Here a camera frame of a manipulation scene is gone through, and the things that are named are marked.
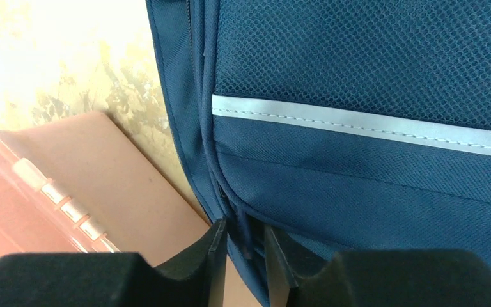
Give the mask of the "navy blue student backpack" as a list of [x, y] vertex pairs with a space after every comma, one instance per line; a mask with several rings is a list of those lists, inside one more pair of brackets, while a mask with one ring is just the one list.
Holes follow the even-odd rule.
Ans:
[[491, 269], [491, 1], [147, 1], [185, 176], [270, 306], [264, 228], [322, 260]]

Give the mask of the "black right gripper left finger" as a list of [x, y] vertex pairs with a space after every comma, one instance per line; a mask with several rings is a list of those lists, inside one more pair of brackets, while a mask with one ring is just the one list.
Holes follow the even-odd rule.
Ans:
[[153, 267], [138, 253], [17, 253], [0, 258], [0, 306], [221, 306], [227, 225]]

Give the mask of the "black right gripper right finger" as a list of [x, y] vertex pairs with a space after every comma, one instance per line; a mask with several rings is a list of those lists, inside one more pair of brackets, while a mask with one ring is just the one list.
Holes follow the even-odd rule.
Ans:
[[266, 226], [271, 306], [491, 306], [491, 269], [462, 250], [341, 251], [325, 260]]

